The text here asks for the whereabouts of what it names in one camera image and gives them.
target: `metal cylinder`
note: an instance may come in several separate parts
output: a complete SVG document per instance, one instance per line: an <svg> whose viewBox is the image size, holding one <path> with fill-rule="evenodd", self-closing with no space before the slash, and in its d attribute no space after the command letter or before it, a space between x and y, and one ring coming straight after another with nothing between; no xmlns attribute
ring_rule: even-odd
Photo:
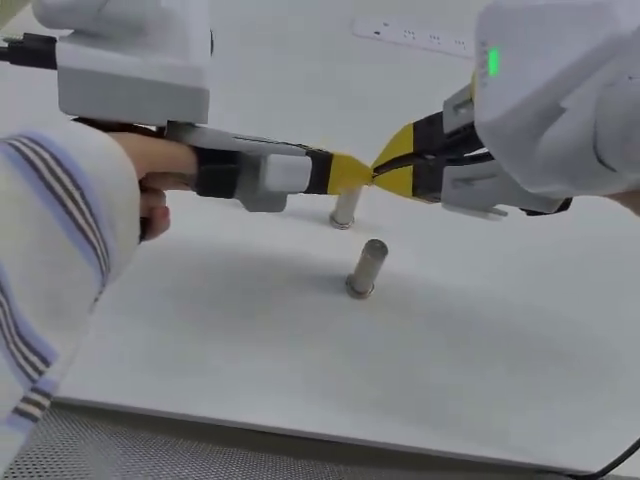
<svg viewBox="0 0 640 480"><path fill-rule="evenodd" d="M365 244L355 270L345 282L347 293L351 297L365 299L371 295L388 254L389 248L382 240L371 239Z"/></svg>
<svg viewBox="0 0 640 480"><path fill-rule="evenodd" d="M358 200L360 200L360 193L362 188L354 188L353 190L347 190L338 196L336 206L329 215L329 221L331 226L339 230L346 230L353 225L355 221L356 207L358 206Z"/></svg>

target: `sleeve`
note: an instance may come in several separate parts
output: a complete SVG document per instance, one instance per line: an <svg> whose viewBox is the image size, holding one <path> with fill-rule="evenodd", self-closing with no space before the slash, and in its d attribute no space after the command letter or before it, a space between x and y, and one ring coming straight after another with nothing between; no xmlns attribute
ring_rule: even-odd
<svg viewBox="0 0 640 480"><path fill-rule="evenodd" d="M69 122L0 140L0 472L129 263L139 205L133 164L107 134Z"/></svg>

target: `metal grate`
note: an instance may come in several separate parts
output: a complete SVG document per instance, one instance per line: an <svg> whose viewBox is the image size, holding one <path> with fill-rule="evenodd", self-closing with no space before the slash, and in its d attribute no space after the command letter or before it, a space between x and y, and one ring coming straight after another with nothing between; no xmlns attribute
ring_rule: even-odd
<svg viewBox="0 0 640 480"><path fill-rule="evenodd" d="M539 480L487 465L54 405L5 480Z"/></svg>

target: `power strip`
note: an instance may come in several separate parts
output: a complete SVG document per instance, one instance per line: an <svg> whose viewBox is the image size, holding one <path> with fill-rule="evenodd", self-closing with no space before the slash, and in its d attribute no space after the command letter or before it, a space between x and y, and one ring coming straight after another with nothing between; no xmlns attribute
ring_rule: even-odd
<svg viewBox="0 0 640 480"><path fill-rule="evenodd" d="M474 46L470 39L445 32L408 27L399 20L375 17L355 18L351 25L357 37L420 48L460 58L474 58Z"/></svg>

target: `black cable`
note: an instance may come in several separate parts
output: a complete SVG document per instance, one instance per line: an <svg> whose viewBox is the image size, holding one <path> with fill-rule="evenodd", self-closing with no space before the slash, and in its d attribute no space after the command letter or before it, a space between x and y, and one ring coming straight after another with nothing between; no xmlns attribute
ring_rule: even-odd
<svg viewBox="0 0 640 480"><path fill-rule="evenodd" d="M604 467L602 467L597 472L574 474L574 475L565 474L565 477L570 478L571 480L602 480L611 472L613 472L616 468L622 465L624 462L629 460L629 458L631 458L633 454L636 453L638 450L640 450L640 438L638 438L624 452L622 452L616 458L611 460L609 463L607 463Z"/></svg>

